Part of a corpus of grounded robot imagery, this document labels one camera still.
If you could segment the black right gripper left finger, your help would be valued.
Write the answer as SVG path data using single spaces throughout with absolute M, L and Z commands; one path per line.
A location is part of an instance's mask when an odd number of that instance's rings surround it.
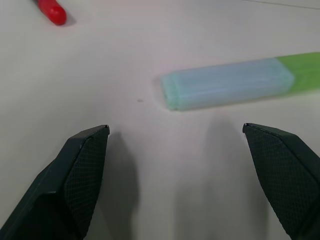
M 0 240 L 84 240 L 101 189 L 110 128 L 70 137 L 34 179 L 2 228 Z

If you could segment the green highlighter with translucent cap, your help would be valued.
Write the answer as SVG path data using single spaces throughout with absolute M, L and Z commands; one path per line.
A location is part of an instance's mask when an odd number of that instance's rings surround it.
M 320 90 L 320 52 L 175 71 L 161 83 L 172 111 Z

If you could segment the red marker pen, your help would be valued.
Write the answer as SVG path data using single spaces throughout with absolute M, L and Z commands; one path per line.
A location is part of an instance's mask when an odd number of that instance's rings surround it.
M 39 10 L 55 25 L 62 26 L 67 22 L 67 13 L 57 0 L 33 0 Z

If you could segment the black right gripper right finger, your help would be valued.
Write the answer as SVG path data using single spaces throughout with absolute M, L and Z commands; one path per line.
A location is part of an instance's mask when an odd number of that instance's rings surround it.
M 320 157 L 293 133 L 246 123 L 263 192 L 291 240 L 320 240 Z

